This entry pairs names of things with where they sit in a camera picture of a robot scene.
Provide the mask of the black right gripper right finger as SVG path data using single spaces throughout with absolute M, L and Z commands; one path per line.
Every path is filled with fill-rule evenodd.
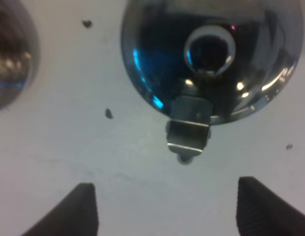
M 236 223 L 241 236 L 305 236 L 305 215 L 254 177 L 238 180 Z

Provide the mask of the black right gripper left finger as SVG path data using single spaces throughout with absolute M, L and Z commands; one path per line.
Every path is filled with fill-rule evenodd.
M 23 235 L 96 236 L 98 211 L 95 186 L 78 184 L 56 207 Z

